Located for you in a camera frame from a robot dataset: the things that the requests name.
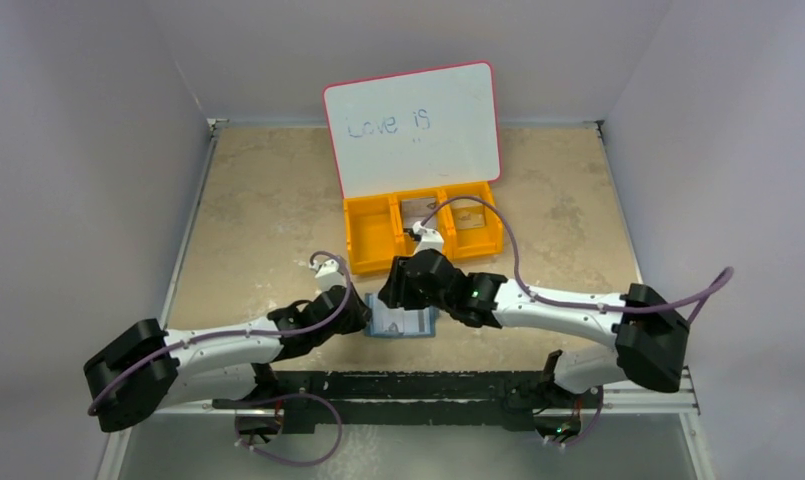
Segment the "blue leather card holder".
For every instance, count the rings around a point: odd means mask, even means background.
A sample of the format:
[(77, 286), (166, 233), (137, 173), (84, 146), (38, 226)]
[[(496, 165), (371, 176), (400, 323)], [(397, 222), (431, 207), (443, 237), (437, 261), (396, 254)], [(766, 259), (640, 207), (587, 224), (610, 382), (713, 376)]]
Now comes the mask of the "blue leather card holder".
[(367, 337), (407, 339), (436, 335), (439, 312), (433, 307), (419, 310), (391, 309), (373, 293), (365, 296), (365, 303), (372, 311), (372, 318), (364, 329)]

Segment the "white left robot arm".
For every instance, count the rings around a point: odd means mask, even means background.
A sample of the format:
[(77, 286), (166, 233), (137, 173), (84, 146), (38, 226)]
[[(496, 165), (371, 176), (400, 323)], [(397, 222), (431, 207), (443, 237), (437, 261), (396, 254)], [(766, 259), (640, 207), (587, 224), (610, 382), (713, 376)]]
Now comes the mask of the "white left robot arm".
[(305, 356), (335, 335), (360, 332), (371, 317), (355, 290), (333, 286), (313, 300), (225, 327), (176, 330), (140, 320), (85, 362), (87, 413), (110, 433), (179, 404), (245, 401), (267, 366)]

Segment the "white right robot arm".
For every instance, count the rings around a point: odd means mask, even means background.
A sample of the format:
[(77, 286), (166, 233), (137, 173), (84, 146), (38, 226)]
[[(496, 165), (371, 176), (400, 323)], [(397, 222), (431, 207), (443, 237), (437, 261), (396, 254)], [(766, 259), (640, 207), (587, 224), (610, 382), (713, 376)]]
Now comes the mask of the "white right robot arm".
[(534, 328), (592, 341), (547, 360), (545, 378), (571, 394), (625, 380), (661, 393), (680, 388), (690, 325), (647, 285), (631, 284), (625, 294), (524, 288), (501, 274), (466, 274), (427, 249), (395, 257), (378, 297), (389, 308), (434, 307), (473, 328)]

